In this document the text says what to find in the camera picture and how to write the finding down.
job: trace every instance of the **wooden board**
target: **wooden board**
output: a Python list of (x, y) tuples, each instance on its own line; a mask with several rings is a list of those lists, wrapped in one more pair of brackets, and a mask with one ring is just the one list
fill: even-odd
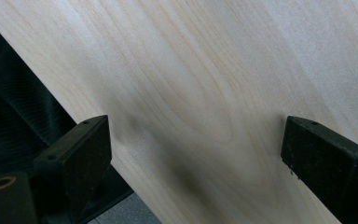
[(165, 223), (337, 223), (288, 115), (358, 143), (358, 1), (2, 1), (0, 33)]

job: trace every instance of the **black clamp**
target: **black clamp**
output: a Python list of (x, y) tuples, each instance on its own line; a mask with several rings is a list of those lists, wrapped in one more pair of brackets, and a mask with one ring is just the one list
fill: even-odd
[(358, 145), (322, 124), (288, 117), (282, 160), (342, 223), (358, 223)]
[(88, 223), (133, 193), (111, 160), (107, 116), (79, 123), (33, 172), (0, 175), (0, 223)]

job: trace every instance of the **clamp jaw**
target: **clamp jaw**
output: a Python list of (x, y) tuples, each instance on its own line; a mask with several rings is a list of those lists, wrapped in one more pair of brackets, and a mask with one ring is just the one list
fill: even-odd
[(31, 173), (0, 175), (0, 223), (88, 223), (133, 193), (111, 160), (107, 116), (79, 123)]
[(358, 223), (358, 145), (322, 124), (288, 117), (284, 163), (342, 223)]

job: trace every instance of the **gray floor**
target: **gray floor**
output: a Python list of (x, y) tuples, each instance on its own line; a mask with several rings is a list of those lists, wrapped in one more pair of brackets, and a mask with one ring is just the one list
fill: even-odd
[(160, 222), (142, 200), (133, 193), (89, 224), (159, 224)]

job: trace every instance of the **wood grain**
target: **wood grain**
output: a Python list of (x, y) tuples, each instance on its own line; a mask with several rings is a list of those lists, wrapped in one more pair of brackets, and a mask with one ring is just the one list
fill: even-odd
[(358, 143), (358, 1), (3, 1), (0, 33), (165, 223), (337, 223), (286, 116)]

